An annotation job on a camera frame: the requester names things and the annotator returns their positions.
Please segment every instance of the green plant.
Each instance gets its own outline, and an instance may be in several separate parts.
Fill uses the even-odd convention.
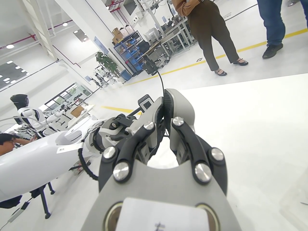
[[[102,52],[97,52],[95,55],[97,62],[103,65],[107,70],[109,70],[112,74],[117,74],[118,65],[106,54]]]

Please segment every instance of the white label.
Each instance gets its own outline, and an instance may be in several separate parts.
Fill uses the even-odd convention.
[[[71,144],[71,145],[65,145],[61,146],[57,149],[57,153],[66,153],[70,151],[75,151],[80,148],[80,143],[79,144]]]
[[[123,202],[116,231],[209,231],[205,210],[135,198]]]

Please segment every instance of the blue bin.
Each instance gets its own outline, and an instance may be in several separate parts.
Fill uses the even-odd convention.
[[[120,73],[120,76],[122,78],[124,78],[126,81],[130,80],[132,77],[131,75],[127,72],[127,70],[123,70],[121,73]]]

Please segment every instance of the cardboard box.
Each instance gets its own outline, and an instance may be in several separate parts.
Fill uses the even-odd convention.
[[[115,44],[119,43],[121,40],[123,40],[123,35],[121,33],[116,34],[112,39]]]
[[[125,29],[127,30],[128,34],[132,34],[132,33],[135,32],[134,29],[131,26],[129,26],[129,25],[126,26]]]
[[[127,32],[127,30],[125,28],[120,30],[121,34],[123,35],[123,37],[126,37],[129,35],[129,33]]]
[[[118,28],[115,28],[115,29],[112,30],[113,36],[116,36],[117,34],[120,34],[120,33],[121,33],[121,32],[119,31]]]
[[[81,112],[84,110],[84,108],[82,106],[78,106],[76,107],[72,112],[71,114],[74,116],[74,117],[78,117],[80,116]]]

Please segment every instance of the black sneaker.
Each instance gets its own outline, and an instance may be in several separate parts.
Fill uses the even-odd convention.
[[[283,48],[283,44],[280,43],[279,45],[269,45],[265,50],[262,58],[271,58],[276,55],[277,51]]]

